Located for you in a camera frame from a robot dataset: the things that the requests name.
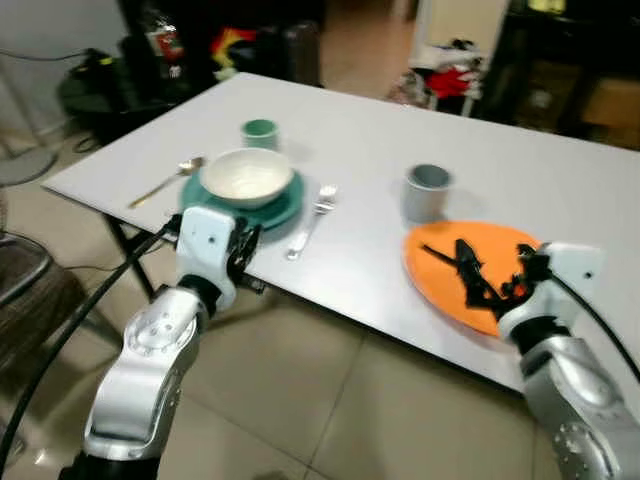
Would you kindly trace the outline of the orange plate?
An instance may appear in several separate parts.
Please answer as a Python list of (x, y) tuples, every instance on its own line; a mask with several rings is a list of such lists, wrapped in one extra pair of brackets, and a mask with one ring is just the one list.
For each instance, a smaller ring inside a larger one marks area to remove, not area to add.
[(412, 228), (404, 237), (404, 266), (411, 283), (425, 300), (449, 319), (475, 332), (498, 337), (498, 317), (486, 308), (467, 307), (465, 284), (456, 268), (424, 248), (426, 244), (453, 259), (456, 256), (454, 242), (458, 238), (474, 248), (477, 259), (483, 264), (481, 274), (494, 287), (522, 270), (518, 244), (536, 247), (538, 241), (524, 230), (484, 221), (436, 221)]

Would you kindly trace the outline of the grey cup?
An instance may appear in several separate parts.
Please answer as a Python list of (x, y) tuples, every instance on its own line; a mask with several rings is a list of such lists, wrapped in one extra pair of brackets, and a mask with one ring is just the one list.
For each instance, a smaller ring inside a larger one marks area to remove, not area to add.
[(453, 175), (442, 166), (411, 166), (404, 177), (401, 196), (404, 220), (424, 224), (442, 219), (452, 186)]

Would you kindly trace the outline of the teal plate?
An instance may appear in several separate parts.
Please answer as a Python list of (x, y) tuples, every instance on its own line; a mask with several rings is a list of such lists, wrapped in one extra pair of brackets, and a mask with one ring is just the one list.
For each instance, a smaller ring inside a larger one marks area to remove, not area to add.
[(204, 179), (204, 172), (198, 170), (183, 184), (182, 191), (179, 193), (179, 211), (192, 206), (206, 206), (228, 212), (238, 218), (246, 218), (251, 227), (271, 230), (291, 221), (303, 209), (303, 202), (305, 202), (305, 179), (297, 170), (292, 170), (291, 180), (279, 195), (255, 207), (246, 207), (237, 204), (236, 201), (214, 195), (205, 188), (202, 179)]

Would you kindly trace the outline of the white bowl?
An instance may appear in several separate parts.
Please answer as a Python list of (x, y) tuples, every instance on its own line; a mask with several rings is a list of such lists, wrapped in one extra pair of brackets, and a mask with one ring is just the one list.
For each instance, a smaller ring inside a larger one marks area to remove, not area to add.
[(200, 182), (210, 195), (237, 209), (270, 204), (292, 182), (292, 161), (268, 148), (233, 148), (207, 161)]

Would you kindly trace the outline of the metal fork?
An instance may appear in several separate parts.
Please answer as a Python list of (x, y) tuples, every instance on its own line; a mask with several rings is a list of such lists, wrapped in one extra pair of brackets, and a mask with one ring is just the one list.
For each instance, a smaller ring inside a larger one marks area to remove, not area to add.
[(314, 205), (311, 207), (311, 214), (301, 225), (296, 236), (289, 243), (289, 248), (285, 251), (285, 260), (294, 261), (300, 259), (303, 251), (310, 242), (310, 238), (314, 236), (317, 224), (325, 218), (329, 212), (334, 210), (337, 205), (338, 187), (323, 186), (317, 192)]

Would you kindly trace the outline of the metal spoon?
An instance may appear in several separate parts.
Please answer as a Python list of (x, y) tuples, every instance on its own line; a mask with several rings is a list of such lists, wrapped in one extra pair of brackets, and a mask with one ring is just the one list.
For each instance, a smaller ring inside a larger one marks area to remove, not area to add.
[(193, 174), (200, 172), (200, 170), (207, 164), (209, 164), (209, 159), (205, 156), (192, 157), (191, 160), (183, 161), (183, 163), (178, 165), (177, 172), (169, 175), (168, 178), (165, 178), (163, 182), (157, 184), (154, 188), (151, 188), (150, 191), (145, 193), (145, 195), (134, 198), (134, 200), (129, 202), (127, 205), (127, 209), (138, 209), (138, 207), (141, 207), (142, 205), (145, 205), (146, 202), (150, 201), (151, 198), (154, 198), (156, 195), (160, 195), (165, 188), (173, 186), (173, 184), (179, 182), (179, 180), (188, 179), (189, 177), (192, 177)]

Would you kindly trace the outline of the green cup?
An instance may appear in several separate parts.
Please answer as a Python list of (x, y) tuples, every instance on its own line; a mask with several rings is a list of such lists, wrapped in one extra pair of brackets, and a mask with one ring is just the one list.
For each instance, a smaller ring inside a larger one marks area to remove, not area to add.
[(246, 148), (265, 148), (279, 152), (282, 150), (280, 142), (280, 128), (273, 120), (259, 118), (248, 120), (239, 127), (242, 146)]

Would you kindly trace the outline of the black table leg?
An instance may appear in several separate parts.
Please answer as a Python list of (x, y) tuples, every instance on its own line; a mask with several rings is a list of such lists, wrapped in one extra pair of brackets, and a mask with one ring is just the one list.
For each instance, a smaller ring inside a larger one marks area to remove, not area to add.
[(101, 216), (105, 220), (108, 232), (111, 238), (114, 239), (116, 247), (125, 256), (122, 265), (111, 268), (113, 271), (118, 270), (119, 273), (111, 274), (108, 278), (108, 284), (113, 285), (118, 282), (124, 270), (131, 271), (138, 284), (140, 284), (141, 291), (145, 294), (147, 301), (155, 301), (157, 298), (155, 285), (148, 278), (147, 271), (141, 264), (141, 259), (146, 255), (147, 251), (150, 251), (152, 247), (160, 243), (163, 234), (157, 236), (157, 234), (148, 232), (146, 229), (137, 229), (133, 236), (129, 236), (124, 229), (124, 227), (132, 227), (132, 224), (129, 224), (128, 221), (115, 218), (115, 216), (106, 214), (106, 212), (102, 212)]

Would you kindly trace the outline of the red cloth item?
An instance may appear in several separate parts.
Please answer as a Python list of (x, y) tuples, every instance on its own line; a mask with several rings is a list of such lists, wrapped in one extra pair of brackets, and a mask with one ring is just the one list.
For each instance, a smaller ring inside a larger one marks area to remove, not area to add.
[(481, 88), (480, 70), (463, 67), (463, 65), (448, 65), (439, 69), (426, 69), (422, 73), (422, 81), (425, 91), (434, 99), (453, 99), (453, 97), (466, 97), (477, 99)]

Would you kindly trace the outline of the red and yellow toy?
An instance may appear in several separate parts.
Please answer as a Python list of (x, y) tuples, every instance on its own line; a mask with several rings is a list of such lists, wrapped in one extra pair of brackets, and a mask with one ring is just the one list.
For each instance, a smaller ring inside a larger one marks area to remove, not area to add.
[(221, 69), (233, 68), (234, 61), (230, 59), (230, 47), (237, 44), (250, 45), (259, 36), (256, 29), (242, 29), (233, 27), (223, 27), (212, 38), (210, 45), (211, 59), (219, 65)]

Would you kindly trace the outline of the black chair back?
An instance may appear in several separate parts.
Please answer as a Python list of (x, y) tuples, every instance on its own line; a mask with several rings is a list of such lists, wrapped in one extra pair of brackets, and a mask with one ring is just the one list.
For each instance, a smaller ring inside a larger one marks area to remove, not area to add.
[(320, 33), (320, 24), (315, 20), (259, 29), (253, 72), (279, 81), (323, 87)]

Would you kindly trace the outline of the black bag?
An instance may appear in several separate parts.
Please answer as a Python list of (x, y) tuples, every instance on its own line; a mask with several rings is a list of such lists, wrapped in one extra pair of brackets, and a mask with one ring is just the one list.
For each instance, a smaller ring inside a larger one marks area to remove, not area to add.
[(56, 88), (61, 110), (99, 145), (119, 140), (202, 90), (184, 76), (166, 78), (154, 51), (137, 36), (119, 42), (122, 55), (91, 49)]

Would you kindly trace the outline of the dark shelf unit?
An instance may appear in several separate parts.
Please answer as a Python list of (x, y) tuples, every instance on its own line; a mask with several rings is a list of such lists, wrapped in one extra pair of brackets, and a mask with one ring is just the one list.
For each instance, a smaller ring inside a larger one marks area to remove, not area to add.
[(483, 118), (531, 131), (590, 140), (586, 106), (604, 78), (639, 77), (639, 0), (508, 0)]

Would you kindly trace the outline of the dark woven chair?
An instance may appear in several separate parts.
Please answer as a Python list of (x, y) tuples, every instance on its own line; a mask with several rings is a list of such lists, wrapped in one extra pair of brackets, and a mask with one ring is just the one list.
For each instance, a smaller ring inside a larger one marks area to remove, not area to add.
[(87, 293), (41, 243), (0, 234), (0, 381), (18, 380)]

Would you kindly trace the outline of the grey round fan base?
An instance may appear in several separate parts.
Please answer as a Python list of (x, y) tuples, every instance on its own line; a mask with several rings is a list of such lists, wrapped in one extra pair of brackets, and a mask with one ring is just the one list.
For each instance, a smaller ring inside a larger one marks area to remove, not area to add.
[(0, 188), (22, 186), (32, 182), (58, 163), (58, 152), (45, 147), (33, 147), (22, 154), (0, 152)]

